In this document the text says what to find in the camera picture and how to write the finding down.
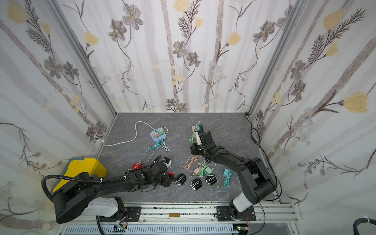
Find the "light green charger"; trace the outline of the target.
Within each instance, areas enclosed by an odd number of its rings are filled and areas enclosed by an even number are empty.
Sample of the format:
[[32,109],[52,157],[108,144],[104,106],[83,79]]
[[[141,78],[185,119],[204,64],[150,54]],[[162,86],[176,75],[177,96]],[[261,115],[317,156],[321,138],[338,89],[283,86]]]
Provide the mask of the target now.
[[211,175],[213,172],[212,168],[210,168],[209,166],[206,167],[204,170],[203,170],[203,174],[204,175]]

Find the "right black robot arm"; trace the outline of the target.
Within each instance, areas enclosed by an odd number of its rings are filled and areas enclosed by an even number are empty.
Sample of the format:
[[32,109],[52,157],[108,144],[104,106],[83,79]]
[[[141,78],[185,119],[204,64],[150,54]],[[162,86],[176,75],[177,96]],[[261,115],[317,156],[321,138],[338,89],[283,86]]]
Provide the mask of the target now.
[[238,175],[242,192],[230,203],[233,211],[244,212],[277,189],[277,177],[260,158],[244,158],[216,145],[209,131],[195,130],[191,139],[191,154],[201,155],[208,163],[223,165]]

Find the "pink charger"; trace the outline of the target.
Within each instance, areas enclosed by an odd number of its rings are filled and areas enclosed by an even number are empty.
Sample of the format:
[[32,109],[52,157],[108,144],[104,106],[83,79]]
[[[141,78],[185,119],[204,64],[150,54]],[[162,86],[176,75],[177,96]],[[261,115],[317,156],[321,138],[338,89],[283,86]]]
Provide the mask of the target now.
[[201,170],[200,167],[196,168],[196,169],[193,171],[193,174],[194,174],[194,175],[198,175],[199,172],[200,172],[200,170]]

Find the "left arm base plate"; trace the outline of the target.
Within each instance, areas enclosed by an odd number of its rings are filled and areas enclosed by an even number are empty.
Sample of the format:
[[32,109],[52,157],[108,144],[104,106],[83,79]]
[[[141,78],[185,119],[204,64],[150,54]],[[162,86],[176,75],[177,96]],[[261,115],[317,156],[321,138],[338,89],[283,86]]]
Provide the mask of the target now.
[[111,217],[99,216],[100,222],[138,222],[141,215],[141,207],[125,207],[120,208]]

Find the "beige power strip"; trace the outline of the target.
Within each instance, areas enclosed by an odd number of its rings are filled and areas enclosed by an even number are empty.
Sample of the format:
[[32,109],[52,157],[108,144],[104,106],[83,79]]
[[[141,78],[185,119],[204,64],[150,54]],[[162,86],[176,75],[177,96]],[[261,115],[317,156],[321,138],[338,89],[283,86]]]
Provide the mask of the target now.
[[192,135],[191,138],[190,138],[190,142],[192,142],[192,143],[194,143],[194,144],[201,145],[202,142],[201,142],[201,139],[200,139],[200,137],[199,137],[199,133],[197,133],[197,132],[194,131],[194,127],[195,127],[195,126],[192,127],[193,135]]

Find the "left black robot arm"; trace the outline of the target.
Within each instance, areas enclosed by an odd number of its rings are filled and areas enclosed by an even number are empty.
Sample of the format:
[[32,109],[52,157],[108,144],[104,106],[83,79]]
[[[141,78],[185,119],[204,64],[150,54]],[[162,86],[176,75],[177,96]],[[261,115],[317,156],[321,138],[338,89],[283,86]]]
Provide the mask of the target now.
[[[121,192],[146,192],[150,186],[169,187],[174,174],[168,170],[171,159],[158,156],[152,164],[138,169],[128,170],[124,175],[115,177],[90,176],[88,172],[75,177],[48,175],[41,181],[41,187],[47,198],[54,204],[56,222],[70,222],[98,202],[99,198]],[[67,183],[54,193],[50,193],[47,180],[60,179]]]

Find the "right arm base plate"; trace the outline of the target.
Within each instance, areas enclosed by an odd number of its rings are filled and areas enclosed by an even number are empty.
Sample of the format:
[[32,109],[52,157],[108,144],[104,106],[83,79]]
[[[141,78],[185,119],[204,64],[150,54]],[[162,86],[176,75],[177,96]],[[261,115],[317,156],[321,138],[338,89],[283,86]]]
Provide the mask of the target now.
[[238,212],[235,207],[232,206],[217,206],[214,217],[218,221],[256,221],[256,214],[253,207],[249,207],[243,212]]

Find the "black shaver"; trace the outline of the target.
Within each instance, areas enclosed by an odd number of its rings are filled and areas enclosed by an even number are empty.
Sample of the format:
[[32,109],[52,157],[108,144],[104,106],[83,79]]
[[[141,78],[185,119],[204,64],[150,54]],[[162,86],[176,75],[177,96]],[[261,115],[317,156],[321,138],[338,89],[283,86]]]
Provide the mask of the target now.
[[187,180],[187,177],[185,174],[180,173],[176,178],[175,178],[175,184],[178,186],[183,185]]
[[197,191],[202,187],[202,181],[200,179],[194,179],[190,182],[190,187],[193,191]]
[[205,177],[205,182],[208,186],[212,186],[217,183],[217,177],[215,175],[208,175]]

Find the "teal charger end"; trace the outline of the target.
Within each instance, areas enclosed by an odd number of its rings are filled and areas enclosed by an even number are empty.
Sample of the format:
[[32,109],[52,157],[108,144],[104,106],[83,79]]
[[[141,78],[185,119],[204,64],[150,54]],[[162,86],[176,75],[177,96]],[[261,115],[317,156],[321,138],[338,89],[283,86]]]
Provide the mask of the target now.
[[200,132],[200,130],[202,129],[202,125],[201,124],[196,124],[195,127],[194,127],[194,131],[195,132]]
[[224,168],[221,173],[224,177],[230,178],[233,175],[232,170]]

